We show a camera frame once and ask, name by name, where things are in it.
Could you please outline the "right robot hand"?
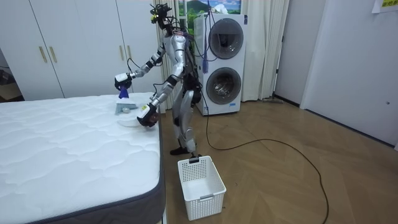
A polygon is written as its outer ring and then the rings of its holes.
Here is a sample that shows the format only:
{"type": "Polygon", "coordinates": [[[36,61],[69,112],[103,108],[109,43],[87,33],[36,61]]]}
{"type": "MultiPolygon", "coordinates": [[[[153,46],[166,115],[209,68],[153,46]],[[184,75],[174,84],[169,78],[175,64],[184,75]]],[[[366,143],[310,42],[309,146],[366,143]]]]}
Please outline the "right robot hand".
{"type": "Polygon", "coordinates": [[[117,90],[128,89],[132,85],[132,77],[130,73],[121,73],[114,77],[114,86],[117,90]]]}

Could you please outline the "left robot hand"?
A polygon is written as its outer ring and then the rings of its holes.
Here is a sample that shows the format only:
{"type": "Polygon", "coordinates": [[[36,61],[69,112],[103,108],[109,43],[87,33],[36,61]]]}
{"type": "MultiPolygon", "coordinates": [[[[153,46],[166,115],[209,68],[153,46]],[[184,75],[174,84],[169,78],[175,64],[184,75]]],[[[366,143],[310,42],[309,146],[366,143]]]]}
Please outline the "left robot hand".
{"type": "Polygon", "coordinates": [[[137,116],[140,125],[145,127],[153,127],[159,120],[157,107],[148,103],[141,108],[141,113],[137,116]]]}

